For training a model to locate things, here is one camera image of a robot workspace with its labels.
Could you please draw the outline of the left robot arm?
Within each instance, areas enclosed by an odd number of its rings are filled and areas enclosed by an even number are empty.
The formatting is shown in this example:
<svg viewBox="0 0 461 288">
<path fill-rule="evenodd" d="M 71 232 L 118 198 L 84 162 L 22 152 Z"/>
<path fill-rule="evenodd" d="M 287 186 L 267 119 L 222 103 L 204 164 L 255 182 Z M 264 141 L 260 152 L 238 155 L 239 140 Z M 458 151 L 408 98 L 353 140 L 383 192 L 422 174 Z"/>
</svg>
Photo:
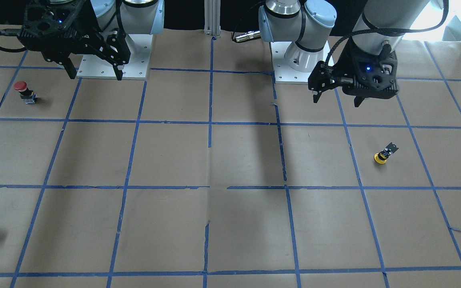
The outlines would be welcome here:
<svg viewBox="0 0 461 288">
<path fill-rule="evenodd" d="M 293 69 L 309 72 L 309 90 L 317 103 L 327 90 L 341 87 L 360 106 L 367 98 L 389 100 L 398 91 L 396 46 L 427 5 L 426 0 L 368 0 L 339 59 L 304 60 L 322 53 L 337 11 L 325 0 L 267 0 L 259 8 L 259 30 L 264 42 L 289 42 L 286 55 Z"/>
</svg>

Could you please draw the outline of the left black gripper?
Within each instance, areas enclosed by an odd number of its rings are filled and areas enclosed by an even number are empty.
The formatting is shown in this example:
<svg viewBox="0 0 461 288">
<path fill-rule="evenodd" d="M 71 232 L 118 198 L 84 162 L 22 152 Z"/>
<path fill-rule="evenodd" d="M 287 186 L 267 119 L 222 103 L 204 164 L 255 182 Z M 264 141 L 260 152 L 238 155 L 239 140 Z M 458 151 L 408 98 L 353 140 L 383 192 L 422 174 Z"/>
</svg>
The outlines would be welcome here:
<svg viewBox="0 0 461 288">
<path fill-rule="evenodd" d="M 335 77 L 347 95 L 355 96 L 358 108 L 366 98 L 388 100 L 399 91 L 396 80 L 397 55 L 389 42 L 384 43 L 378 55 L 362 51 L 353 40 L 345 45 L 335 64 Z M 309 75 L 309 91 L 317 103 L 327 90 L 337 83 L 324 61 L 318 61 Z"/>
</svg>

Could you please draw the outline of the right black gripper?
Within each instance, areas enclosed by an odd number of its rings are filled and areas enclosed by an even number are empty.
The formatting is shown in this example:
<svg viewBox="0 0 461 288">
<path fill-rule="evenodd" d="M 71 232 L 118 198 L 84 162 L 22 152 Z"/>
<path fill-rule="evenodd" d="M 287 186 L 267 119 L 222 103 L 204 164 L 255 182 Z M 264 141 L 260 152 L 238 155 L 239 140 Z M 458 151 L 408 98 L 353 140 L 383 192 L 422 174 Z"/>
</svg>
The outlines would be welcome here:
<svg viewBox="0 0 461 288">
<path fill-rule="evenodd" d="M 89 0 L 30 0 L 24 8 L 19 42 L 30 51 L 41 52 L 48 62 L 62 64 L 71 80 L 77 69 L 70 54 L 92 54 L 108 62 L 118 81 L 130 60 L 127 33 L 101 35 Z"/>
</svg>

